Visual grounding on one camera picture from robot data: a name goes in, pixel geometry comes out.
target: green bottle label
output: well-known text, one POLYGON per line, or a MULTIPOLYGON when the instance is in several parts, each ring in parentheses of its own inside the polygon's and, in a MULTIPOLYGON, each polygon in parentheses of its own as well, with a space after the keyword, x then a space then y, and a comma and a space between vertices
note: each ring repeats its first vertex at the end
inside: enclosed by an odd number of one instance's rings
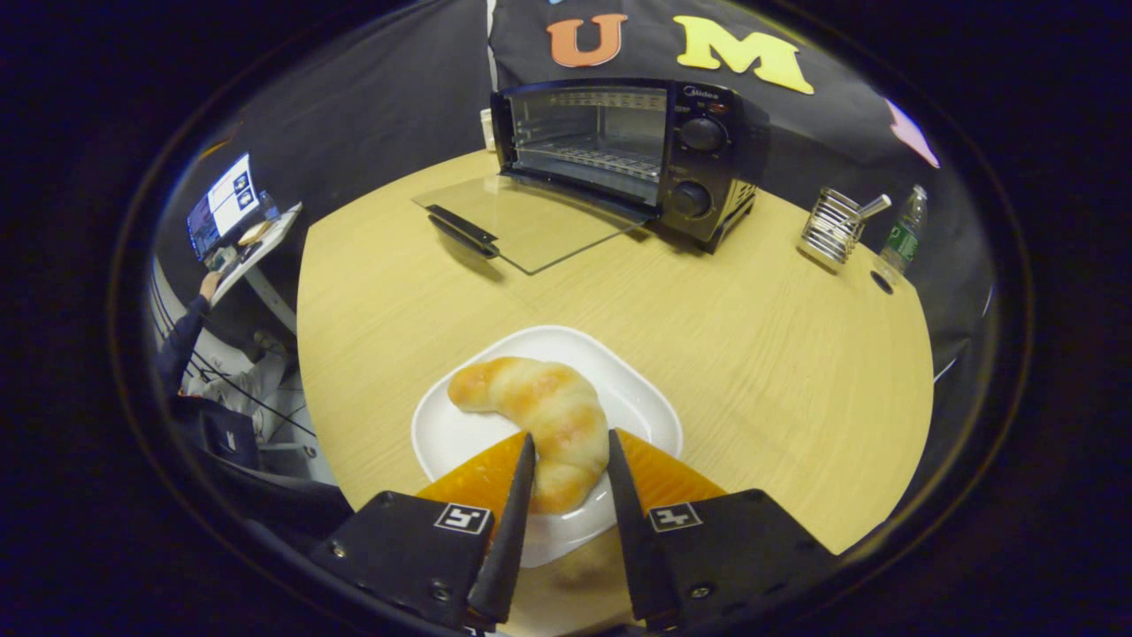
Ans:
POLYGON ((889 247, 894 249, 904 259, 904 262, 908 262, 916 256, 919 239, 903 223, 897 223, 892 226, 892 232, 889 232, 889 247))

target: bread roll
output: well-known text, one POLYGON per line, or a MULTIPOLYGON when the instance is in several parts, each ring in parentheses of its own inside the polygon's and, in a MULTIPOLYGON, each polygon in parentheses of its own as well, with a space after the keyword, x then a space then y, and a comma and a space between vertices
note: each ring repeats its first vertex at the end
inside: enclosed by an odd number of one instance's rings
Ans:
POLYGON ((572 368, 496 359, 456 372, 448 398, 464 412, 503 414, 531 433, 539 454, 531 513, 576 509, 609 464, 609 427, 598 393, 572 368))

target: hand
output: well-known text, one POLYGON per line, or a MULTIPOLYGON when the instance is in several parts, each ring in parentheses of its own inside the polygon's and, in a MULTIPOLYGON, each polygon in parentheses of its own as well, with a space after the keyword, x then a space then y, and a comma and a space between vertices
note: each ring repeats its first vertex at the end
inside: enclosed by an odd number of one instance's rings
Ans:
POLYGON ((223 276, 220 272, 209 272, 205 274, 205 279, 200 281, 200 295, 205 296, 208 304, 212 304, 212 296, 216 293, 216 285, 220 284, 220 279, 223 276))

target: wooden table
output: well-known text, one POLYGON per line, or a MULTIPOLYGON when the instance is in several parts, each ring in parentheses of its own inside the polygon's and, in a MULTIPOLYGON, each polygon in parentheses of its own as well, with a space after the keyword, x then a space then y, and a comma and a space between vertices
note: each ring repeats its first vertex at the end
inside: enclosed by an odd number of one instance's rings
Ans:
MULTIPOLYGON (((451 160, 343 206, 307 235, 303 387, 355 509, 379 491, 427 484, 410 423, 432 384, 503 337, 559 325, 597 338, 664 394, 684 427, 681 459, 720 487, 765 490, 835 553, 887 517, 932 413, 927 327, 910 284, 882 291, 863 246, 840 274, 817 266, 795 247, 807 212, 769 192, 714 255, 618 235, 533 276, 460 258, 411 197, 497 169, 486 152, 451 160)), ((627 620, 614 528, 524 569, 500 630, 560 635, 627 620)))

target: yellow letter m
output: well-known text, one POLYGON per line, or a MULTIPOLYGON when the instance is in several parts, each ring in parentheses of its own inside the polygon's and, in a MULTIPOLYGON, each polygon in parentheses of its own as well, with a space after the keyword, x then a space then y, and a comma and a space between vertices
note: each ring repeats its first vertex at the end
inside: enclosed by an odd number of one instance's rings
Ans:
POLYGON ((735 72, 745 72, 755 60, 762 63, 755 75, 779 86, 786 86, 807 95, 814 87, 801 77, 801 68, 795 57, 798 49, 784 40, 765 33, 752 33, 739 42, 728 31, 707 18, 676 16, 672 20, 684 25, 686 50, 676 61, 686 67, 718 69, 719 60, 711 54, 714 49, 735 72))

